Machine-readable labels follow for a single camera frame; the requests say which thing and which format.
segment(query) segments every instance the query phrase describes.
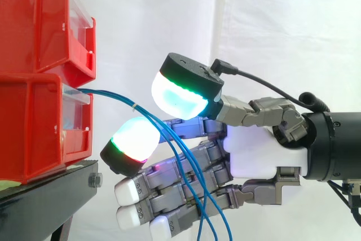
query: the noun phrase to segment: metal bracket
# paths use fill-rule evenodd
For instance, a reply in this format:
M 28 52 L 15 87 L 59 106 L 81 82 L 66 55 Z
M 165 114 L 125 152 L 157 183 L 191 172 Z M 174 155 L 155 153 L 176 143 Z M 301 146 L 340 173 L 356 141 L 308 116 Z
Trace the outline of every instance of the metal bracket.
M 260 205 L 281 205 L 282 187 L 300 185 L 300 168 L 298 167 L 280 167 L 277 168 L 276 176 L 268 181 L 248 180 L 241 190 L 242 192 L 252 192 L 254 198 L 247 200 L 247 203 L 256 203 Z

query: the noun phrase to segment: green light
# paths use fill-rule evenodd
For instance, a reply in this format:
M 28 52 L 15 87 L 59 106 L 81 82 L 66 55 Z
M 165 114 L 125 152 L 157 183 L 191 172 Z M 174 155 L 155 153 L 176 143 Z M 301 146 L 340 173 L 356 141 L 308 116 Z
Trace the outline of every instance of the green light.
M 143 162 L 152 155 L 159 139 L 159 131 L 145 117 L 136 117 L 124 123 L 111 141 L 126 156 Z
M 169 81 L 161 73 L 152 85 L 152 96 L 164 112 L 182 120 L 189 120 L 201 113 L 208 100 Z

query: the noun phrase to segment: black cable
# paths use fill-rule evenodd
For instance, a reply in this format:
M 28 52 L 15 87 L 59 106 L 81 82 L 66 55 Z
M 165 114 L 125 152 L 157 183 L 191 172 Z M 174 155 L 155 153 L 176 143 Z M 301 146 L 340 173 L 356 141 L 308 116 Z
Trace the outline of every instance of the black cable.
M 338 190 L 341 190 L 341 192 L 343 193 L 349 193 L 347 189 L 345 189 L 344 187 L 338 185 L 337 183 L 333 182 L 333 181 L 327 181 L 327 183 L 330 185 L 330 186 L 333 186 L 335 188 L 337 188 Z
M 357 224 L 361 227 L 361 214 L 359 213 L 359 208 L 351 208 L 351 213 Z
M 269 83 L 257 76 L 254 76 L 250 73 L 240 71 L 237 67 L 233 66 L 232 64 L 230 64 L 228 62 L 224 62 L 220 59 L 216 59 L 213 62 L 210 69 L 218 75 L 225 73 L 227 75 L 239 75 L 239 76 L 243 76 L 248 79 L 251 79 L 257 83 L 260 83 L 263 86 L 266 86 L 267 88 L 273 90 L 274 92 L 280 94 L 281 96 L 290 100 L 294 104 L 297 104 L 297 105 L 299 105 L 303 108 L 306 108 L 308 110 L 311 110 L 313 112 L 330 112 L 330 109 L 328 108 L 328 106 L 312 93 L 302 93 L 300 95 L 299 99 L 296 99 L 296 98 L 292 97 L 291 95 L 285 93 L 278 87 L 272 85 L 271 83 Z
M 341 192 L 339 192 L 339 190 L 337 188 L 333 187 L 329 182 L 327 182 L 327 183 L 329 184 L 330 188 L 332 188 L 332 190 L 337 194 L 337 196 L 343 201 L 343 203 L 346 204 L 346 206 L 350 209 L 349 202 L 341 194 Z
M 314 94 L 312 93 L 302 93 L 300 95 L 299 100 L 292 97 L 291 95 L 285 93 L 275 85 L 257 77 L 250 73 L 246 73 L 243 71 L 238 70 L 237 75 L 246 77 L 248 79 L 251 79 L 257 83 L 262 84 L 263 86 L 266 86 L 267 88 L 273 90 L 274 92 L 278 93 L 279 95 L 283 96 L 284 98 L 290 100 L 292 103 L 297 104 L 303 108 L 306 108 L 308 110 L 311 110 L 313 112 L 329 112 L 328 106 L 322 102 L 320 99 L 318 99 Z

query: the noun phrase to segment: cable connector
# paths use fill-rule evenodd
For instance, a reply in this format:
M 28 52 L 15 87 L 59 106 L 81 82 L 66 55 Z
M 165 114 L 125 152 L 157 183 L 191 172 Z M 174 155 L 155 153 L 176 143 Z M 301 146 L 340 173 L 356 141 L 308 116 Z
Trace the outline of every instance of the cable connector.
M 226 75 L 236 75 L 238 74 L 238 68 L 233 66 L 232 64 L 228 62 L 224 62 L 220 59 L 215 59 L 210 69 L 218 74 L 219 76 L 222 73 L 225 73 Z

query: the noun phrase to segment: robotic hand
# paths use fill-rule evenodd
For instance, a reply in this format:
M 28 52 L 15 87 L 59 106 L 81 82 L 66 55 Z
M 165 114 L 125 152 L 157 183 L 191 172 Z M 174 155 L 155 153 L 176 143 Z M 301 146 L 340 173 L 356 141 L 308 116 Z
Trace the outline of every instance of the robotic hand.
M 282 186 L 300 185 L 300 173 L 307 172 L 307 149 L 288 152 L 265 128 L 227 127 L 202 117 L 165 122 L 182 138 L 208 136 L 208 140 L 191 151 L 203 170 L 208 190 L 222 209 L 237 209 L 244 202 L 281 204 Z M 189 162 L 184 156 L 181 159 L 193 189 L 203 197 Z M 242 186 L 226 185 L 234 177 L 252 180 Z M 168 240 L 200 219 L 174 157 L 141 170 L 133 178 L 123 179 L 115 186 L 115 194 L 121 206 L 117 211 L 121 230 L 150 222 L 153 240 Z M 210 201 L 206 211 L 209 216 L 218 214 Z
M 245 202 L 280 205 L 282 187 L 299 186 L 300 176 L 304 176 L 328 182 L 361 226 L 361 113 L 329 113 L 328 107 L 310 93 L 296 100 L 220 60 L 209 68 L 169 54 L 160 73 L 172 84 L 185 86 L 179 95 L 165 90 L 162 95 L 153 93 L 153 97 L 156 102 L 171 97 L 166 105 L 157 104 L 181 118 L 165 121 L 181 138 L 208 137 L 191 151 L 203 171 L 207 189 L 222 209 L 237 209 Z M 221 73 L 256 80 L 285 98 L 261 98 L 247 104 L 221 95 Z M 196 95 L 184 98 L 189 90 Z M 292 102 L 314 113 L 301 115 Z M 183 114 L 179 106 L 191 110 Z M 180 157 L 191 187 L 203 197 L 204 190 L 188 160 Z M 241 186 L 225 185 L 233 178 L 249 180 Z M 342 187 L 332 179 L 342 180 Z M 348 195 L 348 201 L 342 193 Z M 200 219 L 199 207 L 181 178 L 175 158 L 122 180 L 115 186 L 115 194 L 121 206 L 117 211 L 120 228 L 150 222 L 153 240 L 174 237 Z M 210 201 L 205 209 L 208 216 L 218 213 Z

